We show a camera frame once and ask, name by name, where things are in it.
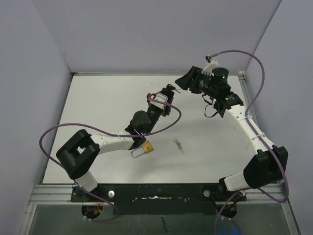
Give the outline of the brass padlock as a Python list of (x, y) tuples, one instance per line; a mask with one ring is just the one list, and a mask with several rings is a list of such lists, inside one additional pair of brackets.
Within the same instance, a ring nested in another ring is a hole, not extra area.
[(138, 148), (131, 150), (131, 156), (133, 158), (137, 158), (137, 157), (140, 157), (142, 155), (148, 154), (153, 150), (154, 150), (154, 148), (153, 148), (152, 144), (149, 141), (145, 141)]

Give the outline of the small silver key pair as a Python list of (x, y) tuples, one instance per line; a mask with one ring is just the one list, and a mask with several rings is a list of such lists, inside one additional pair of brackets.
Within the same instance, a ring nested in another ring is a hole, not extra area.
[(177, 139), (174, 140), (174, 143), (177, 145), (178, 149), (183, 153), (183, 149), (182, 149), (181, 143)]

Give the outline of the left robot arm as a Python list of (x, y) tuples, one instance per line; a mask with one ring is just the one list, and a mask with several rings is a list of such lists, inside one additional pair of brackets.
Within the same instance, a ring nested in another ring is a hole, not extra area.
[(90, 167), (98, 155), (116, 151), (133, 150), (146, 141), (140, 134), (149, 134), (158, 119), (170, 114), (171, 108), (160, 102), (171, 104), (173, 97), (161, 93), (148, 94), (157, 102), (149, 101), (147, 111), (137, 111), (129, 126), (114, 136), (91, 135), (85, 129), (77, 131), (56, 153), (56, 157), (70, 179), (83, 187), (82, 195), (88, 201), (99, 197), (98, 182), (92, 175)]

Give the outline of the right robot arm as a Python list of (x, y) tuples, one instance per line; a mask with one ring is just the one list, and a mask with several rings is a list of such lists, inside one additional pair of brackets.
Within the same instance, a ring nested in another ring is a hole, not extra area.
[(252, 156), (241, 172), (222, 179), (224, 184), (218, 187), (218, 195), (223, 200), (233, 197), (236, 190), (256, 189), (282, 180), (288, 159), (286, 148), (277, 147), (245, 114), (246, 107), (231, 90), (227, 78), (225, 68), (216, 67), (211, 72), (204, 72), (193, 66), (175, 81), (185, 91), (209, 96), (214, 109), (230, 124)]

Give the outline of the black padlock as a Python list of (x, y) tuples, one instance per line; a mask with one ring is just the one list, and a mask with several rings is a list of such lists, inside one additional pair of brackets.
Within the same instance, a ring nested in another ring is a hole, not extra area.
[(162, 93), (163, 95), (167, 96), (168, 99), (173, 98), (173, 97), (174, 97), (174, 94), (175, 94), (175, 92), (167, 90), (166, 87), (165, 87), (165, 88), (162, 88), (161, 93)]

